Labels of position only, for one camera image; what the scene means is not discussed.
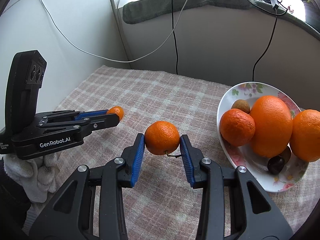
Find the checkered cloth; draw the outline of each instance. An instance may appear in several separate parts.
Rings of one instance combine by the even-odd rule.
[[[119,105],[125,116],[115,128],[94,131],[84,144],[62,152],[58,162],[61,185],[81,164],[102,166],[131,146],[138,133],[165,120],[187,134],[194,147],[221,166],[231,167],[217,135],[218,104],[228,86],[165,72],[102,66],[59,105],[58,110],[92,111]],[[282,193],[269,195],[296,231],[320,197],[319,162],[310,163],[303,179]],[[180,158],[155,156],[145,150],[139,180],[123,189],[129,239],[195,239],[202,190],[190,188]],[[226,196],[225,234],[230,233]],[[99,191],[95,202],[94,233],[98,235]]]

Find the silver bolt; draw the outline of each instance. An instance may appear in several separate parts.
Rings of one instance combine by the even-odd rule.
[[[116,164],[121,164],[124,162],[124,159],[122,159],[121,157],[115,158],[115,163]]]
[[[211,163],[211,160],[209,158],[203,158],[202,159],[202,163],[204,164],[210,164]]]
[[[247,168],[244,167],[244,166],[239,166],[238,167],[238,171],[241,172],[241,173],[245,173],[245,172],[247,172]]]
[[[87,170],[87,166],[85,166],[85,165],[80,165],[79,167],[78,167],[78,171],[80,171],[80,172],[84,172],[84,171],[86,171]]]

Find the plate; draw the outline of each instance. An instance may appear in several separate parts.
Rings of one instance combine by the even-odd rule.
[[[222,97],[217,112],[217,129],[221,146],[227,158],[233,165],[245,166],[260,185],[268,192],[282,192],[293,187],[307,170],[308,162],[300,160],[291,153],[291,158],[278,175],[268,172],[268,158],[255,154],[251,147],[246,144],[241,147],[234,147],[224,140],[220,134],[219,123],[221,116],[228,111],[238,99],[246,100],[250,107],[262,96],[275,96],[280,98],[288,106],[292,118],[299,112],[300,108],[285,93],[270,85],[258,82],[245,82],[230,88]]]

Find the white plate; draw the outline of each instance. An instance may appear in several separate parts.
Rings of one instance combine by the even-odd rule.
[[[267,169],[268,158],[255,154],[248,144],[241,147],[231,146],[222,138],[219,130],[222,115],[231,108],[236,100],[244,99],[252,107],[259,97],[266,95],[272,95],[284,101],[291,112],[292,118],[301,112],[300,108],[291,98],[275,87],[257,82],[241,83],[230,88],[219,103],[217,112],[218,136],[224,153],[235,168],[237,166],[245,166],[264,190],[268,192],[281,192],[294,186],[303,177],[308,163],[291,154],[290,160],[282,171],[278,175],[272,175]]]

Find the small orange fruit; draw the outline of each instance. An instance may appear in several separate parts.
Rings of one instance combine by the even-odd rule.
[[[149,152],[154,155],[165,155],[178,148],[180,135],[172,123],[157,121],[147,128],[144,141]]]
[[[121,106],[114,106],[113,108],[110,108],[106,114],[117,114],[119,116],[119,121],[121,121],[124,116],[124,111]]]
[[[290,147],[294,155],[306,162],[320,158],[320,112],[308,109],[296,115]]]
[[[263,96],[250,110],[256,131],[250,142],[252,150],[263,157],[272,158],[287,147],[292,133],[289,108],[279,98]]]
[[[248,143],[255,131],[253,118],[237,108],[230,109],[222,115],[219,127],[222,137],[236,147]]]

